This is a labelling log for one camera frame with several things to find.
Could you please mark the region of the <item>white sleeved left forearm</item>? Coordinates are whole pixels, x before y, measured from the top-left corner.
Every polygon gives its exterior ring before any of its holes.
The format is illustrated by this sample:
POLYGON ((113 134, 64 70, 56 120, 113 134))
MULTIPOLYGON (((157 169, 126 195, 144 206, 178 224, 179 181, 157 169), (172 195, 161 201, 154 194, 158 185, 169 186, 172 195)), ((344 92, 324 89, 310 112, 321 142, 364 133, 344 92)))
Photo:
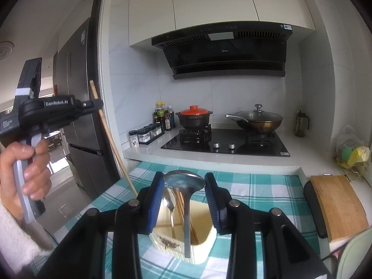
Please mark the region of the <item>white sleeved left forearm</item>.
POLYGON ((1 203, 1 263, 6 272, 17 275, 39 256, 54 249, 51 238, 37 222, 19 224, 1 203))

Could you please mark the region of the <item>person's left hand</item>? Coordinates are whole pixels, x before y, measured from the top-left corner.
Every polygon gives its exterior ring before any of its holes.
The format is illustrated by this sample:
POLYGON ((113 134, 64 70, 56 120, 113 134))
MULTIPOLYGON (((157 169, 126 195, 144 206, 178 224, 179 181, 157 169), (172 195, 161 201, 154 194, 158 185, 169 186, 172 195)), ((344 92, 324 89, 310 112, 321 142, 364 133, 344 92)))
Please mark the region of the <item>person's left hand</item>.
POLYGON ((18 222, 23 220, 23 209, 13 176, 13 163, 29 159, 33 162, 23 172, 22 192, 32 200, 41 200, 52 186, 47 168, 50 161, 48 142, 42 139, 36 147, 13 142, 1 153, 1 202, 18 222))

